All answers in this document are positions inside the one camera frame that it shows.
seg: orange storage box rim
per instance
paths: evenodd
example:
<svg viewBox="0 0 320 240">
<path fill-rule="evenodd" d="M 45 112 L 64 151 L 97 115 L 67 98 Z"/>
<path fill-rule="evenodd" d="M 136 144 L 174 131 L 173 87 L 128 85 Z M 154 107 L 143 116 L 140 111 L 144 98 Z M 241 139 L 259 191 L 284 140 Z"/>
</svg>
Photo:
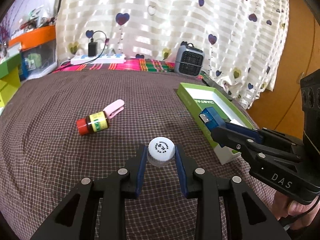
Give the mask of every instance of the orange storage box rim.
<svg viewBox="0 0 320 240">
<path fill-rule="evenodd" d="M 23 33 L 20 36 L 9 41 L 9 46 L 18 42 L 21 43 L 22 51 L 38 47 L 56 38 L 56 27 L 46 26 L 34 29 L 31 32 Z"/>
</svg>

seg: silver screw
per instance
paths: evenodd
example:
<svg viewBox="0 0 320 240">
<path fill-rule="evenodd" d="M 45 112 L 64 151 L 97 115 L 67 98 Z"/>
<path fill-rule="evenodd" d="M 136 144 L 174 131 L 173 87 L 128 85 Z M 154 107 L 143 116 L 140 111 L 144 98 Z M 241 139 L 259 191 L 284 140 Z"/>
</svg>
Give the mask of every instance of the silver screw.
<svg viewBox="0 0 320 240">
<path fill-rule="evenodd" d="M 234 176 L 234 177 L 232 178 L 232 180 L 233 180 L 233 182 L 235 182 L 235 183 L 240 183 L 240 182 L 241 182 L 241 178 L 238 177 L 238 176 Z"/>
<path fill-rule="evenodd" d="M 83 179 L 81 179 L 81 183 L 82 183 L 83 185 L 89 184 L 90 181 L 91 181 L 91 179 L 89 179 L 89 178 L 83 178 Z"/>
<path fill-rule="evenodd" d="M 127 172 L 128 172 L 128 170 L 125 169 L 125 168 L 121 168 L 121 169 L 118 170 L 118 174 L 119 174 L 119 175 L 127 174 Z"/>
<path fill-rule="evenodd" d="M 202 169 L 202 168 L 196 168 L 196 174 L 199 174 L 199 175 L 204 174 L 204 169 Z"/>
</svg>

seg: human hand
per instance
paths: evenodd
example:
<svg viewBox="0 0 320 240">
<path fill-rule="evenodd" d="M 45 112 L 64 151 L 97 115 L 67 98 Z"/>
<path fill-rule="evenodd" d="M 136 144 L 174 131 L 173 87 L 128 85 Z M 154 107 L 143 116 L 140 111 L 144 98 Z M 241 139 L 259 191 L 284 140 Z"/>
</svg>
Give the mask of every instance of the human hand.
<svg viewBox="0 0 320 240">
<path fill-rule="evenodd" d="M 282 217 L 287 217 L 288 215 L 290 216 L 300 215 L 308 211 L 315 204 L 317 199 L 318 197 L 316 197 L 313 200 L 313 202 L 308 206 L 304 206 L 296 201 L 291 201 L 287 196 L 277 191 L 273 199 L 271 211 L 277 220 L 279 220 Z M 320 202 L 308 214 L 304 215 L 302 218 L 295 221 L 291 225 L 290 229 L 298 230 L 300 228 L 309 226 L 313 221 L 313 219 L 315 218 L 315 216 L 317 215 L 319 209 L 320 209 Z"/>
</svg>

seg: green and white box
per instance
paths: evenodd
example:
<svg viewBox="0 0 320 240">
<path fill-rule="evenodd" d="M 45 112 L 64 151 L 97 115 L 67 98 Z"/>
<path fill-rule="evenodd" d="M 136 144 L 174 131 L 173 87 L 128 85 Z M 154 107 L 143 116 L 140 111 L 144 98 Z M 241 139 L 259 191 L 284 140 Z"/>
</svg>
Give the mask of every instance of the green and white box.
<svg viewBox="0 0 320 240">
<path fill-rule="evenodd" d="M 180 83 L 177 95 L 186 105 L 188 111 L 209 141 L 221 165 L 224 165 L 241 155 L 241 152 L 228 147 L 221 148 L 218 143 L 213 141 L 210 131 L 199 118 L 199 114 L 203 109 L 212 106 L 226 122 L 253 128 L 247 118 L 225 96 L 223 96 L 222 93 L 215 88 L 207 86 Z"/>
</svg>

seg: brown bottle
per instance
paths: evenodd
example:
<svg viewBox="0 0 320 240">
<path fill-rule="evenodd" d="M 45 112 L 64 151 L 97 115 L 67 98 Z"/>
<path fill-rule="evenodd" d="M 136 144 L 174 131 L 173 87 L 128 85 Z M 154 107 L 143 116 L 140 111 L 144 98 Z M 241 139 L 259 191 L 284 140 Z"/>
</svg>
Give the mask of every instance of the brown bottle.
<svg viewBox="0 0 320 240">
<path fill-rule="evenodd" d="M 109 128 L 109 121 L 105 112 L 98 112 L 77 120 L 76 125 L 79 133 L 85 135 Z"/>
</svg>

